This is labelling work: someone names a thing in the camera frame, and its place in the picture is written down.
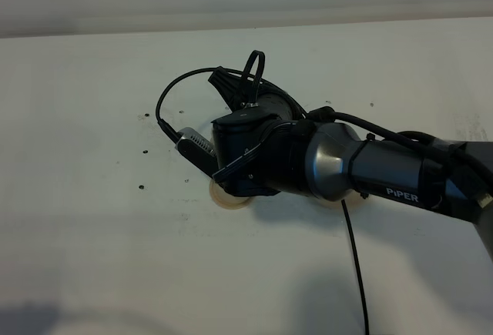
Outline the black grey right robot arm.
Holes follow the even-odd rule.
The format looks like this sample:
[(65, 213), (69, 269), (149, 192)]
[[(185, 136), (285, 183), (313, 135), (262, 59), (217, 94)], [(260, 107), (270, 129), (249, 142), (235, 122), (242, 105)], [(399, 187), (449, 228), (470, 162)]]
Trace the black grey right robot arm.
[(336, 202), (379, 196), (472, 223), (492, 247), (492, 144), (392, 132), (217, 68), (210, 84), (230, 107), (214, 120), (213, 180), (238, 197), (280, 192)]

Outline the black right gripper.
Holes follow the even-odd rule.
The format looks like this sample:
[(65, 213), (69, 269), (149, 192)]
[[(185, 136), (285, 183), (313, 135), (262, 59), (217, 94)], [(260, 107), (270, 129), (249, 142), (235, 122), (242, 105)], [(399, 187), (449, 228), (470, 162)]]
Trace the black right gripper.
[(214, 182), (233, 196), (274, 196), (280, 192), (312, 196), (305, 157), (317, 125), (287, 92), (261, 79), (257, 87), (243, 72), (217, 67), (208, 82), (232, 111), (242, 109), (256, 91), (257, 102), (268, 94), (287, 103), (292, 118), (262, 107), (242, 109), (213, 121), (219, 169)]

